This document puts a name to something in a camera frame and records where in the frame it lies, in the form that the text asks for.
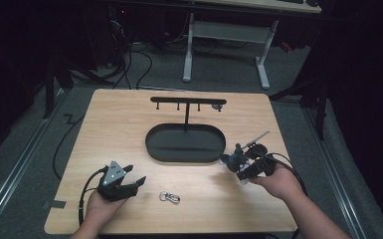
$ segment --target wooden table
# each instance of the wooden table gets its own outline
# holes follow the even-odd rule
[[[220,129],[226,138],[225,152],[233,152],[237,142],[245,145],[269,129],[271,133],[259,143],[269,152],[287,155],[266,95],[97,90],[55,197],[67,204],[64,209],[51,209],[45,225],[47,233],[76,231],[78,204],[86,181],[112,160],[120,166],[134,166],[122,184],[142,176],[147,178],[138,194],[127,201],[102,233],[272,232],[296,228],[281,200],[258,185],[242,185],[225,165],[161,163],[151,158],[144,141],[148,131],[160,123],[183,123],[185,111],[185,106],[178,111],[176,104],[160,104],[157,110],[151,97],[225,99],[227,103],[221,112],[210,105],[202,105],[198,112],[197,106],[192,105],[189,123]],[[90,187],[96,187],[99,178]],[[162,191],[179,195],[181,202],[160,201]]]

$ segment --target cable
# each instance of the cable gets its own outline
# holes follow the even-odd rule
[[[277,153],[277,152],[271,152],[270,154],[271,155],[279,155],[279,156],[281,156],[282,158],[286,159],[290,163],[290,165],[293,167],[292,162],[290,161],[290,159],[287,158],[286,156],[284,156],[283,154],[280,154],[280,153]]]
[[[82,74],[85,74],[86,77],[84,78],[82,76],[79,76],[75,72],[70,71],[71,76],[73,78],[81,80],[81,81],[95,80],[98,82],[105,83],[105,80],[110,79],[118,75],[120,72],[122,72],[122,70],[124,69],[125,63],[122,58],[123,48],[121,46],[124,40],[127,42],[128,39],[124,35],[123,26],[117,22],[116,16],[109,16],[109,24],[111,26],[111,35],[113,37],[114,54],[115,54],[114,61],[116,63],[116,69],[113,72],[100,77],[93,74],[92,72],[88,70],[75,68],[79,70]]]
[[[306,192],[305,184],[303,183],[302,178],[299,176],[299,174],[296,172],[296,170],[293,167],[287,165],[286,163],[284,163],[284,162],[282,162],[282,161],[280,161],[280,160],[278,160],[278,159],[276,159],[276,158],[274,158],[272,156],[263,155],[261,157],[273,160],[276,163],[279,163],[280,165],[284,166],[287,170],[289,170],[296,177],[296,180],[299,182],[299,185],[302,188],[303,193],[306,196],[308,196],[308,193]]]
[[[80,197],[80,202],[79,202],[79,223],[80,223],[80,225],[83,224],[83,221],[84,221],[84,218],[85,218],[85,215],[84,215],[84,204],[85,204],[85,201],[84,201],[84,199],[85,199],[86,192],[88,191],[87,188],[89,187],[90,182],[93,180],[93,178],[95,178],[96,175],[98,175],[99,173],[102,173],[102,172],[107,172],[108,169],[109,169],[108,166],[105,166],[104,168],[99,169],[98,171],[93,173],[93,175],[86,182],[86,185],[83,188],[82,196]]]
[[[126,73],[129,71],[129,68],[131,67],[131,62],[132,62],[132,57],[131,57],[131,46],[128,48],[128,53],[129,53],[129,62],[128,62],[128,67],[124,69],[122,76],[113,84],[112,88],[115,89],[117,84],[122,80],[123,77],[126,76]],[[125,81],[128,84],[129,89],[131,90],[131,84],[129,82],[129,79],[125,77]]]
[[[187,18],[185,19],[184,27],[182,28],[182,31],[178,35],[178,37],[176,39],[172,40],[172,41],[165,42],[165,44],[170,44],[170,43],[174,43],[174,42],[182,41],[183,39],[186,39],[186,38],[181,38],[181,37],[184,35],[185,29],[187,28],[187,23],[188,23],[189,17],[190,17],[190,14],[188,13],[187,14]]]
[[[86,190],[86,192],[92,191],[92,190],[97,190],[97,188],[96,187],[89,188],[89,189]]]
[[[246,43],[241,44],[240,46],[234,46],[234,45],[222,43],[222,41],[219,41],[218,44],[219,44],[219,46],[222,46],[222,47],[228,47],[228,48],[234,48],[234,49],[245,48],[245,47],[247,47],[247,45],[255,45],[255,43],[246,42]]]
[[[206,41],[204,41],[203,39],[199,39],[200,41],[198,41],[198,42],[200,42],[200,43],[204,43],[204,42],[211,42],[211,41],[209,41],[209,40],[206,40]],[[213,46],[213,48],[212,49],[210,49],[210,50],[208,50],[208,51],[198,51],[195,47],[193,47],[192,48],[192,50],[194,51],[194,52],[196,52],[196,53],[200,53],[200,54],[208,54],[208,53],[211,53],[211,52],[214,52],[216,49],[217,49],[217,47],[218,47],[218,41],[214,41],[214,46]]]
[[[136,85],[135,85],[136,89],[138,90],[138,85],[139,85],[139,83],[140,83],[141,80],[145,77],[145,75],[147,75],[147,73],[150,71],[151,67],[153,66],[153,61],[152,61],[151,58],[150,58],[147,54],[145,54],[145,53],[141,53],[141,52],[133,52],[133,53],[141,54],[141,55],[145,56],[146,58],[148,58],[148,60],[150,61],[150,66],[148,67],[147,71],[146,71],[146,72],[145,72],[145,73],[138,79],[138,81],[137,81],[137,83],[136,83]]]
[[[178,40],[178,41],[176,41],[176,42],[174,42],[174,43],[171,43],[171,44],[169,44],[169,45],[165,45],[165,47],[166,47],[166,48],[169,48],[169,49],[172,49],[172,50],[182,50],[182,49],[185,49],[185,48],[188,47],[188,45],[187,45],[186,43],[183,44],[183,45],[180,46],[180,47],[172,47],[173,44],[175,44],[175,43],[179,43],[179,42],[181,42],[181,41],[184,41],[185,39],[187,39],[187,38]]]
[[[65,139],[67,138],[68,134],[71,132],[71,130],[73,130],[73,128],[80,122],[82,121],[84,118],[85,118],[86,115],[83,115],[81,118],[79,118],[77,121],[75,121],[74,123],[72,123],[70,129],[68,129],[68,131],[65,133],[65,135],[62,137],[61,141],[59,142],[58,146],[57,146],[57,149],[55,150],[55,153],[54,153],[54,157],[52,159],[52,168],[54,170],[54,173],[55,175],[60,179],[62,180],[62,177],[59,175],[59,173],[57,172],[57,168],[56,168],[56,158],[57,158],[57,155],[58,155],[58,152],[61,148],[61,145],[64,143]]]

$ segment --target human hand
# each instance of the human hand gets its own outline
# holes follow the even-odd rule
[[[276,163],[272,175],[256,176],[250,178],[250,181],[261,185],[271,196],[283,201],[303,194],[302,188],[293,173],[279,163]]]
[[[112,219],[116,211],[126,202],[127,198],[109,202],[94,191],[89,198],[85,221],[92,220],[96,225],[102,228]]]
[[[99,231],[113,218],[126,200],[127,198],[109,202],[102,198],[97,191],[92,192],[89,197],[85,220],[71,238],[96,238]]]

